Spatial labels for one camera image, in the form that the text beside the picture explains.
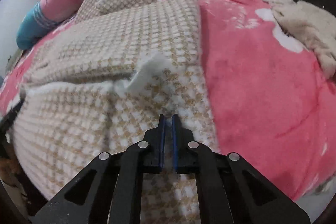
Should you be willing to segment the beige white checked sweater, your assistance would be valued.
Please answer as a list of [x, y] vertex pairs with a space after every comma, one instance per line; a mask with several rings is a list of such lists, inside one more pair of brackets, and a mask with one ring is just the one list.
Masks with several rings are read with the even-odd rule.
[[27, 176], [51, 198], [102, 149], [125, 150], [160, 115], [179, 115], [215, 147], [201, 52], [201, 0], [84, 0], [27, 73], [13, 125]]

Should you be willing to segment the pink floral bed sheet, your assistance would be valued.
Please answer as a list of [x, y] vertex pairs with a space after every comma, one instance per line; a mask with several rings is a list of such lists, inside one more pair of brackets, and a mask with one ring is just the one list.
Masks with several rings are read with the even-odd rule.
[[201, 50], [213, 150], [239, 153], [294, 200], [335, 172], [335, 84], [262, 0], [201, 0]]

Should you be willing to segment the white fluffy blanket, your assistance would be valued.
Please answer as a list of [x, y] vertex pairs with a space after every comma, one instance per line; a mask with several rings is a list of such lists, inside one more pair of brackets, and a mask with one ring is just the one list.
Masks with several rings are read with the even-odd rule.
[[335, 16], [305, 1], [263, 0], [282, 29], [314, 52], [327, 79], [335, 76]]

